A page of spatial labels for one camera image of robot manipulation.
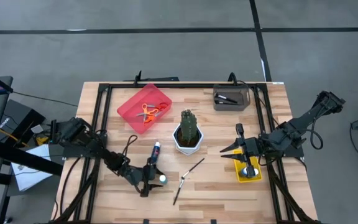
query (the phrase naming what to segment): white pot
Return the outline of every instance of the white pot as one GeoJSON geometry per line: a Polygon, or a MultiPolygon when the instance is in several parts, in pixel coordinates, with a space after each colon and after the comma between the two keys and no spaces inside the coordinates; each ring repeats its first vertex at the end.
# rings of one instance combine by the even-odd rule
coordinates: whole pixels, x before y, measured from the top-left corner
{"type": "Polygon", "coordinates": [[[175,130],[172,133],[173,140],[175,141],[177,149],[184,155],[189,156],[189,155],[195,153],[198,149],[200,149],[201,142],[204,139],[204,134],[201,132],[200,127],[198,127],[198,125],[197,125],[198,132],[200,132],[200,135],[201,135],[200,139],[198,140],[197,145],[195,147],[182,147],[179,145],[179,143],[175,137],[175,133],[178,131],[179,127],[180,127],[180,124],[177,126],[177,128],[175,128],[175,130]]]}

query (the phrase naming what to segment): concrete floor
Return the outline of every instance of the concrete floor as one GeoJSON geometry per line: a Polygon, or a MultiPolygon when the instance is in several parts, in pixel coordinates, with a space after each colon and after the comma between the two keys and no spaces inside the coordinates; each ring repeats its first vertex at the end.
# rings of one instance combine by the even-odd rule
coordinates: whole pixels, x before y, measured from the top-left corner
{"type": "MultiPolygon", "coordinates": [[[[258,0],[261,26],[358,27],[358,1],[258,0]]],[[[0,0],[0,30],[151,27],[253,27],[249,1],[240,0],[0,0]]],[[[358,223],[358,155],[349,123],[358,119],[358,32],[263,34],[272,79],[285,82],[294,116],[321,90],[347,103],[321,118],[324,149],[304,145],[319,219],[358,223]]],[[[264,81],[255,34],[0,35],[0,76],[13,89],[77,103],[85,81],[178,76],[181,80],[264,81]]],[[[11,95],[49,119],[68,119],[75,108],[11,95]]],[[[354,132],[358,147],[358,132],[354,132]]],[[[59,178],[13,197],[14,223],[47,222],[59,178]]]]}

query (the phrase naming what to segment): potted cactus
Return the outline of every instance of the potted cactus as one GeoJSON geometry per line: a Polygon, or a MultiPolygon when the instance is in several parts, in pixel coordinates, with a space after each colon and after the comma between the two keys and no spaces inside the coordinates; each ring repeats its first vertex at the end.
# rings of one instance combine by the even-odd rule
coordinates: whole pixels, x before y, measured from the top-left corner
{"type": "Polygon", "coordinates": [[[197,126],[197,118],[190,110],[181,112],[181,121],[172,134],[177,149],[185,155],[190,155],[200,149],[204,138],[197,126]]]}

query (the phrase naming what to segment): red tray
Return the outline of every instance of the red tray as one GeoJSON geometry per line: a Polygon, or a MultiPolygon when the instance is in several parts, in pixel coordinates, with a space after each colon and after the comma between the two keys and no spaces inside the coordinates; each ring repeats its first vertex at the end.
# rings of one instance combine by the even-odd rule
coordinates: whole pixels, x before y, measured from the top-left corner
{"type": "Polygon", "coordinates": [[[117,109],[117,113],[124,118],[126,122],[139,134],[143,134],[154,123],[156,123],[161,117],[171,108],[172,100],[163,94],[155,85],[149,83],[131,97],[127,102],[121,105],[117,109]],[[143,113],[142,105],[159,105],[160,103],[166,103],[168,106],[161,111],[161,113],[155,117],[154,120],[143,123],[143,116],[136,116],[139,113],[143,113]]]}

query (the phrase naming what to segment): yellow container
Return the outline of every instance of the yellow container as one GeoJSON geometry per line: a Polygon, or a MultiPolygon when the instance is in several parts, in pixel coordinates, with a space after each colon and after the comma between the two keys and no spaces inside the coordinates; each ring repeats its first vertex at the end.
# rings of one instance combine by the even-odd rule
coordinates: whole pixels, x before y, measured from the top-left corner
{"type": "MultiPolygon", "coordinates": [[[[241,149],[236,149],[233,151],[234,154],[241,154],[242,150],[241,149]]],[[[237,174],[237,180],[240,183],[246,183],[246,182],[255,182],[255,181],[260,181],[262,180],[262,171],[260,170],[260,165],[258,163],[258,158],[256,158],[255,156],[252,156],[251,158],[251,164],[254,166],[255,169],[257,169],[259,171],[258,175],[256,175],[255,177],[252,178],[248,178],[248,177],[243,177],[240,175],[240,171],[247,167],[245,162],[240,162],[237,159],[233,159],[234,160],[234,167],[236,168],[236,174],[237,174]]]]}

